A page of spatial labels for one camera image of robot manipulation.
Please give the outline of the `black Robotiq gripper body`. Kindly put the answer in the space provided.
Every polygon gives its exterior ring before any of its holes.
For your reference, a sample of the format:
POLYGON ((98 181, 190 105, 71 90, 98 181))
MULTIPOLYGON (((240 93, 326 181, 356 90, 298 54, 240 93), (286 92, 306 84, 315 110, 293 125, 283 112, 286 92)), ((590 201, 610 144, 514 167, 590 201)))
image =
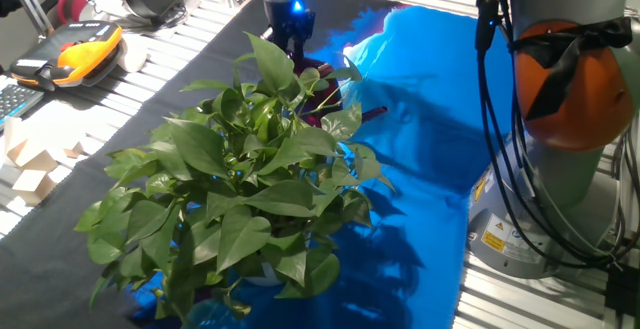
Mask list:
POLYGON ((268 1, 267 19, 271 40, 308 40, 315 23, 315 12, 304 0, 268 1))

